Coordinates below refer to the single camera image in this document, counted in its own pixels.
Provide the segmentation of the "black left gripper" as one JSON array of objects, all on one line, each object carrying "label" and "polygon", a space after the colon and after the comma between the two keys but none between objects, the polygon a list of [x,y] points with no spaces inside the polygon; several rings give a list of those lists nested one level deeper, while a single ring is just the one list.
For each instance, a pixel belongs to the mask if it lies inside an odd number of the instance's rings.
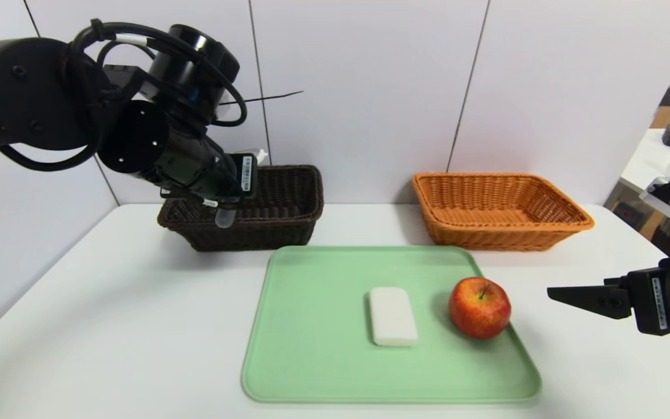
[{"label": "black left gripper", "polygon": [[251,153],[215,156],[195,183],[195,194],[221,204],[239,204],[257,194],[258,162]]}]

